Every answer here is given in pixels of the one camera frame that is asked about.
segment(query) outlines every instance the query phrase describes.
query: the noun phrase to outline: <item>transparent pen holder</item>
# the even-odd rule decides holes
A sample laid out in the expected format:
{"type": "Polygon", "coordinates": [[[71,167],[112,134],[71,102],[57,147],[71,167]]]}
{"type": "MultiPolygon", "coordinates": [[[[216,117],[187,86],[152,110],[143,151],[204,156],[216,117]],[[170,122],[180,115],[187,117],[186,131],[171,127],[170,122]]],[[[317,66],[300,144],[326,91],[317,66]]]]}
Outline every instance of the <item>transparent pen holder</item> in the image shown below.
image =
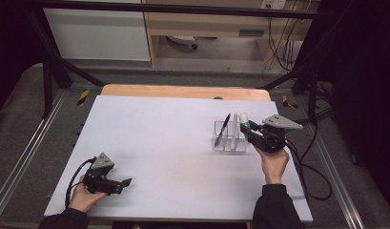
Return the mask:
{"type": "Polygon", "coordinates": [[[223,121],[215,121],[215,129],[212,138],[212,148],[214,151],[224,152],[245,152],[248,141],[245,140],[244,134],[239,130],[239,123],[233,126],[229,121],[226,128],[219,137],[223,126],[223,121]]]}

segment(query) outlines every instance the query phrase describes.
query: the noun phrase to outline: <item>gray floor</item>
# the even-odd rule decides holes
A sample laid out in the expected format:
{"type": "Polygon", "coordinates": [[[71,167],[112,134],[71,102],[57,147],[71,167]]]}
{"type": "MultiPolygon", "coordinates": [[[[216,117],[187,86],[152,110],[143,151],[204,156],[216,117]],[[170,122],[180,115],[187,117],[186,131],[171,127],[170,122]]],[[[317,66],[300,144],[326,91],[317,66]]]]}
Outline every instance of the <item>gray floor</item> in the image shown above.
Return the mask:
{"type": "MultiPolygon", "coordinates": [[[[194,52],[190,47],[177,45],[163,38],[159,49],[159,65],[156,67],[129,63],[131,66],[115,70],[115,66],[105,63],[99,70],[89,66],[87,72],[112,83],[244,88],[261,86],[282,72],[277,69],[270,74],[261,74],[264,69],[263,61],[258,52],[255,52],[255,41],[202,38],[198,39],[198,44],[199,48],[194,52]],[[235,46],[240,48],[241,52],[234,49],[235,46]]],[[[0,224],[22,222],[35,225],[43,218],[50,201],[48,195],[55,188],[72,153],[72,145],[78,139],[77,134],[83,128],[81,124],[85,122],[95,96],[101,91],[101,88],[88,86],[85,80],[75,75],[72,78],[75,81],[74,86],[66,90],[64,102],[2,213],[0,224]],[[86,88],[91,89],[91,92],[85,104],[78,107],[76,103],[86,88]]],[[[292,82],[286,82],[279,89],[272,90],[271,97],[277,103],[280,115],[300,119],[303,118],[300,109],[282,106],[284,94],[291,103],[306,99],[305,95],[292,96],[288,90],[291,84],[292,82]]],[[[0,112],[0,188],[41,121],[44,102],[42,89],[41,69],[29,69],[13,90],[12,102],[0,112]]],[[[322,110],[328,106],[323,101],[318,104],[322,110]]],[[[351,155],[343,142],[336,120],[329,117],[322,120],[318,124],[318,132],[335,161],[364,225],[367,228],[390,228],[389,206],[367,170],[352,164],[351,155]]],[[[305,128],[302,131],[290,132],[288,138],[303,152],[312,135],[305,128]]],[[[313,147],[305,162],[324,173],[316,147],[313,147]]],[[[304,171],[309,191],[320,197],[326,195],[328,189],[323,180],[308,170],[304,171]]],[[[309,205],[314,222],[306,223],[307,227],[348,228],[335,195],[325,201],[311,199],[309,205]]],[[[93,221],[91,225],[94,224],[109,223],[93,221]]]]}

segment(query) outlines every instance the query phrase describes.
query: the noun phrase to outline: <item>white table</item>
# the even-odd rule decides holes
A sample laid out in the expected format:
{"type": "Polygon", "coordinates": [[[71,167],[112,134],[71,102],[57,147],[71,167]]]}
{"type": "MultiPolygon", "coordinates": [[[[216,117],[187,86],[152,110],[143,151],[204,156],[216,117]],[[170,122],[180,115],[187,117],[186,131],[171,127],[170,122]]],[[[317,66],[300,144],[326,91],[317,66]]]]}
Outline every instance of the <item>white table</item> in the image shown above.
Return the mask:
{"type": "MultiPolygon", "coordinates": [[[[277,108],[266,101],[98,96],[45,215],[64,210],[74,171],[104,152],[115,163],[108,178],[133,181],[121,195],[97,203],[89,217],[252,220],[265,183],[260,156],[252,145],[245,153],[212,149],[214,122],[228,113],[247,113],[261,123],[277,108]]],[[[286,168],[283,183],[301,220],[312,221],[294,163],[286,168]]]]}

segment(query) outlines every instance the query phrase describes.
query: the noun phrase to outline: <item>sleeve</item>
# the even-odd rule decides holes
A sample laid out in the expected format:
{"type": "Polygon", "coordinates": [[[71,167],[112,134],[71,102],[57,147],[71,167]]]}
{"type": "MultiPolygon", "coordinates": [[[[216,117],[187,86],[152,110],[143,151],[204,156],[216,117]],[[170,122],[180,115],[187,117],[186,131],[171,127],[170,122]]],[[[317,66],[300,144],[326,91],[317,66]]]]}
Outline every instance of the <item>sleeve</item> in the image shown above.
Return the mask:
{"type": "Polygon", "coordinates": [[[87,215],[78,210],[67,208],[61,214],[46,217],[38,229],[85,229],[87,215]]]}
{"type": "Polygon", "coordinates": [[[262,197],[257,200],[252,224],[253,229],[304,228],[283,184],[263,185],[262,197]]]}

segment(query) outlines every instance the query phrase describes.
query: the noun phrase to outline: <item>human hand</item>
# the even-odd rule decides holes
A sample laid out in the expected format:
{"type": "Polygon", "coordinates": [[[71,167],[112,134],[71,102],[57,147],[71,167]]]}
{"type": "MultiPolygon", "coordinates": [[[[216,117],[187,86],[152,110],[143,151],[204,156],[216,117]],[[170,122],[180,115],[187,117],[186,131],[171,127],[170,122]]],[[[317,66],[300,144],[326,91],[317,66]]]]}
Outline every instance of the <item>human hand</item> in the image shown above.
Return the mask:
{"type": "Polygon", "coordinates": [[[92,194],[85,187],[85,184],[82,182],[84,176],[81,176],[79,179],[79,184],[76,185],[72,193],[72,199],[69,207],[75,210],[87,213],[100,199],[106,196],[105,193],[92,194]]]}
{"type": "Polygon", "coordinates": [[[267,184],[280,184],[281,177],[286,169],[287,162],[290,159],[289,154],[281,149],[274,154],[268,154],[255,147],[262,157],[262,171],[265,174],[267,184]]]}

